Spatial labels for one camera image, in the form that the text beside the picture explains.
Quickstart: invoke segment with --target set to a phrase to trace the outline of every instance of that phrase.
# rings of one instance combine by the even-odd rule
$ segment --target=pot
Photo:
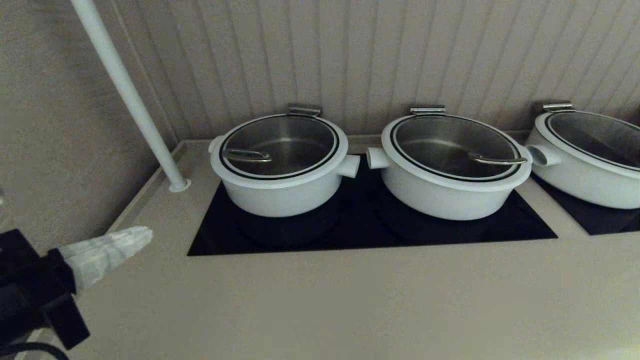
[[[579,199],[617,209],[640,208],[640,127],[544,104],[526,142],[533,172]]]
[[[342,176],[356,176],[360,157],[347,155],[347,136],[319,115],[292,107],[211,142],[211,166],[234,204],[263,217],[299,215],[325,203]]]
[[[496,212],[531,173],[531,155],[482,122],[447,115],[443,106],[412,108],[387,125],[382,148],[369,148],[389,191],[409,207],[448,220]]]

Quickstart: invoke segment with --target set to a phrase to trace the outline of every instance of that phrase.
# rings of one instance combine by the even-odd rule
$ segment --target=black induction cooktop
[[[379,170],[361,166],[322,206],[287,218],[247,213],[219,186],[188,256],[551,238],[556,234],[516,192],[486,218],[443,220],[404,205],[387,190]]]
[[[534,174],[531,177],[590,235],[640,231],[640,209],[612,209],[592,204],[554,188]]]

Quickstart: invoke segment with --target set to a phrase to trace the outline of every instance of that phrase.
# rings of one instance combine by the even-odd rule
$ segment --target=metal lid handle
[[[272,160],[268,152],[242,149],[225,149],[222,151],[222,156],[229,160],[244,161],[247,163],[268,163]]]
[[[527,158],[515,158],[515,159],[490,159],[478,154],[477,152],[470,152],[469,158],[473,161],[490,165],[516,165],[524,164],[529,161]]]

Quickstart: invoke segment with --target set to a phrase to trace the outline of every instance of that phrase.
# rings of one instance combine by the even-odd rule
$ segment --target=counter
[[[154,239],[77,299],[72,359],[640,359],[639,232],[590,236],[529,179],[558,239],[188,258],[208,143],[175,152],[186,192],[158,172],[114,224]]]

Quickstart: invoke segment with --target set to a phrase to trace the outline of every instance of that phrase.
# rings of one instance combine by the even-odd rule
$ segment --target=pot lid
[[[322,166],[337,151],[338,136],[317,113],[290,112],[235,129],[220,146],[220,160],[250,179],[285,179]]]
[[[404,118],[392,128],[391,138],[395,150],[410,163],[449,179],[496,181],[526,162],[511,140],[494,128],[444,111]]]
[[[640,127],[622,120],[586,113],[553,113],[546,127],[574,149],[612,165],[640,168]]]

